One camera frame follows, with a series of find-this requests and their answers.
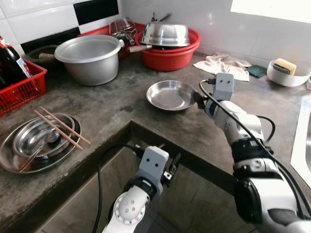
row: sink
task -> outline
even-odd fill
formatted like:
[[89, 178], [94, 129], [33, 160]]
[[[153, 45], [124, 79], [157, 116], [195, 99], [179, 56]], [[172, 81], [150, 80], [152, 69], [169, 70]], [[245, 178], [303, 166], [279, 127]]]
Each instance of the sink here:
[[311, 96], [302, 98], [291, 165], [311, 188]]

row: stacked plates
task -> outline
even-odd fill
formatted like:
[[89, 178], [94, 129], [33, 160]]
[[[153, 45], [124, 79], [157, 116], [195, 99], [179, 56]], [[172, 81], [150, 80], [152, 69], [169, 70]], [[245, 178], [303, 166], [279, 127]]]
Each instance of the stacked plates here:
[[[62, 122], [81, 134], [80, 123], [67, 114], [54, 114]], [[45, 116], [75, 142], [79, 138], [71, 134], [62, 125]], [[44, 139], [52, 128], [40, 117], [34, 118], [16, 128], [5, 139], [0, 147], [0, 165], [7, 171], [27, 174], [47, 170], [59, 164], [74, 149], [74, 145], [60, 136], [55, 142], [46, 144], [36, 158], [20, 172], [20, 168], [29, 157], [44, 143]]]

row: white towel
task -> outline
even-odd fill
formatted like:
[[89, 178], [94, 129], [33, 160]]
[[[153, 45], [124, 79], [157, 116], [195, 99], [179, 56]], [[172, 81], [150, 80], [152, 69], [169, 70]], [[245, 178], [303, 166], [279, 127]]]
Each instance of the white towel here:
[[212, 74], [232, 74], [236, 80], [249, 82], [249, 73], [246, 68], [251, 64], [227, 54], [216, 52], [215, 55], [207, 56], [205, 61], [195, 63], [194, 66]]

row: black tile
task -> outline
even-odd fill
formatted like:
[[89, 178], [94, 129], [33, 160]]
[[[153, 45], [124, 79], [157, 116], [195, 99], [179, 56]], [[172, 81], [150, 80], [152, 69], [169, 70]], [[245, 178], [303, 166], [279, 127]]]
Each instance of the black tile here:
[[119, 13], [117, 0], [92, 0], [73, 5], [79, 25]]
[[26, 43], [21, 44], [25, 53], [28, 53], [31, 50], [37, 49], [45, 45], [60, 45], [61, 43], [76, 38], [77, 35], [81, 34], [78, 27], [69, 29], [67, 31], [57, 33], [54, 35], [48, 35], [43, 38], [32, 40]]

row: green sponge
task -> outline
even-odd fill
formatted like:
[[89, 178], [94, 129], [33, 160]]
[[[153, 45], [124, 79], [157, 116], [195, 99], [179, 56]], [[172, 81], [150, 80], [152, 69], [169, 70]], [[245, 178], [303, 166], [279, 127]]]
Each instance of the green sponge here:
[[261, 66], [251, 66], [246, 69], [250, 75], [254, 76], [255, 78], [260, 78], [262, 76], [267, 75], [267, 68]]

